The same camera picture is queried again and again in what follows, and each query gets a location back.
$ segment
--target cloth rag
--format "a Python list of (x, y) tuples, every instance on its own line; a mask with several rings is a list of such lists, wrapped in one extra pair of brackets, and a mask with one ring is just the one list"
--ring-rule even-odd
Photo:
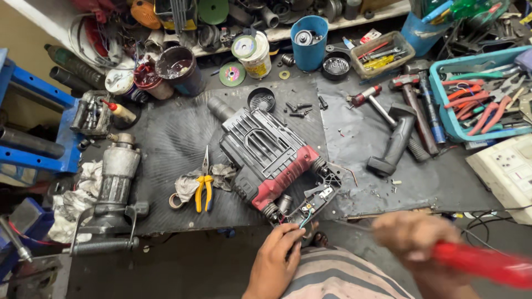
[[(213, 178), (212, 186), (225, 191), (231, 191), (231, 180), (236, 175), (236, 169), (230, 165), (215, 164), (209, 168), (209, 173)], [(176, 180), (176, 193), (181, 202), (187, 203), (196, 193), (200, 182), (196, 179), (202, 175), (201, 168), (180, 176)]]
[[(102, 185), (102, 161), (84, 163), (81, 168), (77, 189), (54, 195), (52, 210), (55, 222), (48, 236), (56, 242), (72, 242), (79, 214), (93, 207), (98, 198)], [(90, 238), (91, 234), (79, 234), (77, 241), (85, 242)]]

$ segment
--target electrical socket board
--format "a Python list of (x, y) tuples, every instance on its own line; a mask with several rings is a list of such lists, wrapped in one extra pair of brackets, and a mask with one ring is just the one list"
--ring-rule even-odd
[[(465, 159), (505, 208), (532, 204), (532, 134), (515, 136)], [(532, 207), (508, 211), (532, 225)]]

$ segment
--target black mat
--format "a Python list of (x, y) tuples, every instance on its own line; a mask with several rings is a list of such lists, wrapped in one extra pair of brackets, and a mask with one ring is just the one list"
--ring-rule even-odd
[[(137, 234), (266, 223), (259, 211), (245, 204), (235, 193), (221, 189), (213, 190), (214, 206), (210, 213), (197, 213), (193, 198), (180, 210), (173, 210), (168, 205), (169, 196), (175, 192), (175, 180), (201, 166), (207, 145), (211, 165), (229, 163), (219, 146), (223, 135), (221, 123), (208, 110), (207, 100), (211, 96), (218, 96), (237, 110), (247, 105), (248, 94), (257, 87), (267, 87), (274, 92), (276, 106), (273, 115), (281, 121), (285, 118), (290, 128), (328, 159), (314, 80), (291, 78), (239, 88), (209, 90), (194, 99), (160, 101), (148, 109), (142, 179), (138, 182), (135, 195), (148, 199), (150, 213), (138, 223)], [(304, 119), (290, 117), (283, 112), (286, 101), (292, 104), (312, 103), (313, 110)], [(312, 174), (306, 173), (286, 190), (287, 194), (295, 197), (294, 206), (303, 199), (304, 190), (315, 186), (315, 181)]]

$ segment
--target blue metal rack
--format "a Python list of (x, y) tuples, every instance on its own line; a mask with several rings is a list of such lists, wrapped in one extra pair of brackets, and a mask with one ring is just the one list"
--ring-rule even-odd
[(0, 163), (16, 165), (18, 167), (47, 170), (50, 172), (77, 172), (80, 151), (76, 146), (83, 138), (82, 134), (70, 130), (70, 123), (76, 115), (78, 101), (51, 84), (44, 82), (31, 73), (18, 67), (7, 58), (7, 49), (0, 48), (0, 104), (10, 81), (36, 93), (64, 107), (63, 116), (57, 133), (58, 144), (65, 147), (64, 155), (59, 159), (51, 159), (31, 154), (18, 149), (0, 146)]

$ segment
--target person's arm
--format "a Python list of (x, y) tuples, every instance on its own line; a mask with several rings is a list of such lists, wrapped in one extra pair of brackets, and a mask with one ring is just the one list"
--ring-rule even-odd
[(462, 242), (450, 221), (420, 212), (386, 213), (373, 222), (373, 233), (412, 272), (423, 298), (479, 299), (468, 275), (430, 257), (438, 241)]
[[(272, 230), (257, 253), (251, 268), (250, 283), (242, 299), (278, 299), (292, 280), (301, 260), (305, 234), (295, 223), (284, 223)], [(288, 259), (286, 255), (292, 249)]]

